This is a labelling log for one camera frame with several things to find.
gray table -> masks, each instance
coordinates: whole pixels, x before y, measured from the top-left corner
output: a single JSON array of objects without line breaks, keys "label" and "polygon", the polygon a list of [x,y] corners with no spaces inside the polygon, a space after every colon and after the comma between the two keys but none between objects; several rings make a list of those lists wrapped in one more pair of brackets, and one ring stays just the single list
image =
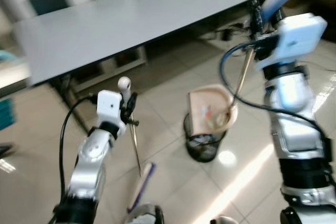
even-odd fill
[{"label": "gray table", "polygon": [[51,80],[71,107],[69,79],[61,76],[245,1],[97,0],[18,22],[14,31],[29,63],[29,84]]}]

tile floor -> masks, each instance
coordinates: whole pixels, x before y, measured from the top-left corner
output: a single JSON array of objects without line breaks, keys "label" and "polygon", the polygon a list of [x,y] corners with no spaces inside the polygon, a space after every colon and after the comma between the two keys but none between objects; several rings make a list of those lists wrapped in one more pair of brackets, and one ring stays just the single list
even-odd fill
[{"label": "tile floor", "polygon": [[[321,41],[305,60],[310,84],[317,95],[316,117],[336,138],[336,44]],[[142,202],[160,204],[167,224],[206,224],[217,214],[242,224],[278,224],[286,207],[279,187],[281,176],[269,136],[267,114],[239,105],[237,122],[224,138],[220,151],[231,151],[236,162],[219,158],[207,164],[193,161],[184,147],[182,119],[190,89],[219,82],[217,64],[222,52],[198,40],[175,46],[128,73],[133,90],[140,93],[135,116],[142,162],[155,162],[157,170]],[[243,58],[229,60],[226,73],[237,80]],[[115,89],[117,79],[90,91]],[[249,71],[242,94],[261,102],[263,80]],[[58,141],[67,112],[54,90],[43,85],[14,96],[17,123],[0,132],[0,142],[19,145],[14,155],[1,160],[0,223],[43,224],[59,200]],[[94,109],[80,111],[94,124]],[[85,138],[70,121],[65,143],[65,171],[69,179],[78,144]],[[106,159],[107,182],[99,205],[97,224],[122,224],[138,177],[129,133],[119,138]]]}]

